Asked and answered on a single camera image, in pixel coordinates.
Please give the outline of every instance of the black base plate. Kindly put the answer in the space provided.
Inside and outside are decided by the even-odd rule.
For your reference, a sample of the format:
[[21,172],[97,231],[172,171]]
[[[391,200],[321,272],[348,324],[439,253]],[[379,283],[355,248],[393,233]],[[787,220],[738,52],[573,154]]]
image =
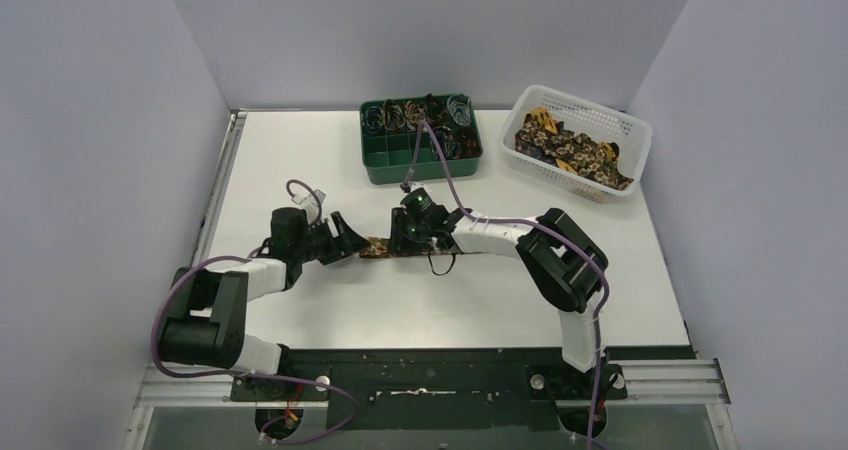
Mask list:
[[[562,361],[560,348],[462,350],[292,350],[293,376],[320,375],[353,394],[359,414],[346,429],[473,429],[519,425],[534,431],[559,428],[550,395],[530,387],[530,375],[543,372],[556,399],[589,400],[592,372]],[[620,368],[606,369],[611,375]],[[233,401],[280,401],[293,387],[234,383]],[[304,388],[302,401],[328,398],[327,426],[352,411],[334,392]],[[613,392],[610,400],[625,398]]]

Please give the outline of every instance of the gray wall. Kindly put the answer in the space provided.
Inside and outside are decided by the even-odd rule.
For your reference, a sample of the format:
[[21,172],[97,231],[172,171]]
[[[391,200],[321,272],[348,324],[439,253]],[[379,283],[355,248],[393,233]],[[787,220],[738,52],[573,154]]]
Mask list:
[[690,0],[630,107],[696,345],[745,450],[848,442],[848,0]]
[[627,106],[686,0],[174,0],[232,107],[544,84]]
[[171,0],[0,0],[0,435],[115,449],[227,109]]

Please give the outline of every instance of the screw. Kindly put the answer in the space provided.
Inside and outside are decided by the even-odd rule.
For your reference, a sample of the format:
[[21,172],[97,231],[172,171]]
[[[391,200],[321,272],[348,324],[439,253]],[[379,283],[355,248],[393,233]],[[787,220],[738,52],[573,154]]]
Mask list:
[[618,378],[615,379],[615,383],[612,384],[612,388],[615,388],[617,390],[621,390],[622,388],[624,388],[624,385],[625,385],[624,375],[622,375],[620,373],[618,373],[617,375],[618,375]]
[[[315,381],[318,382],[318,383],[323,383],[324,385],[329,385],[330,384],[330,377],[328,377],[326,375],[321,375],[320,377],[316,378]],[[327,391],[326,388],[319,387],[317,385],[315,386],[315,390],[318,390],[319,392],[326,392]]]
[[539,375],[538,373],[536,375],[533,375],[532,377],[530,377],[530,387],[533,388],[533,390],[544,389],[545,377]]

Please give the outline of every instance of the green sorting tray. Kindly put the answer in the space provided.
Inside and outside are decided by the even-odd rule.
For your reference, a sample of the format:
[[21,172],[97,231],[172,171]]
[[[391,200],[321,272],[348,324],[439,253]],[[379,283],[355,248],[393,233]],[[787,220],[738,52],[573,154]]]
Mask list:
[[[452,95],[461,94],[436,95],[435,97],[441,101],[446,100]],[[424,97],[393,98],[391,100],[403,108],[407,101],[422,103]],[[368,134],[365,124],[366,109],[372,106],[381,106],[383,102],[385,100],[372,100],[363,103],[359,107],[362,164],[365,165],[365,170],[368,172],[368,179],[375,185],[403,182],[406,172],[409,171],[409,165],[412,163],[412,154],[415,150],[416,132],[404,129],[398,133],[387,133],[386,135],[379,136],[370,136]],[[483,144],[480,141],[477,119],[474,116],[474,108],[471,105],[470,99],[468,99],[468,107],[471,110],[471,125],[468,127],[474,130],[480,153],[473,158],[448,160],[448,170],[450,170],[452,177],[473,175],[477,171],[477,163],[483,155]],[[455,122],[451,122],[450,127],[459,128]],[[418,152],[418,163],[415,165],[413,179],[418,181],[439,178],[445,178],[445,172],[442,169],[442,164],[439,162],[438,157],[433,155],[429,134],[424,133],[421,135],[421,148]]]

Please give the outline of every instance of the white plastic basket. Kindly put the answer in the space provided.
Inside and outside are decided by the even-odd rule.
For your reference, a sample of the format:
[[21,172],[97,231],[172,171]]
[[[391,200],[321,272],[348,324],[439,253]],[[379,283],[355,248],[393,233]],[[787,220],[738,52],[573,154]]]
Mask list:
[[[615,190],[517,152],[515,134],[524,124],[524,116],[540,106],[547,108],[554,119],[562,120],[568,130],[585,133],[596,142],[617,143],[621,150],[618,171],[632,178],[633,183],[624,190]],[[604,203],[636,191],[651,148],[653,133],[650,125],[638,118],[567,93],[533,85],[524,91],[506,119],[501,130],[501,148],[509,157],[507,163],[510,168]]]

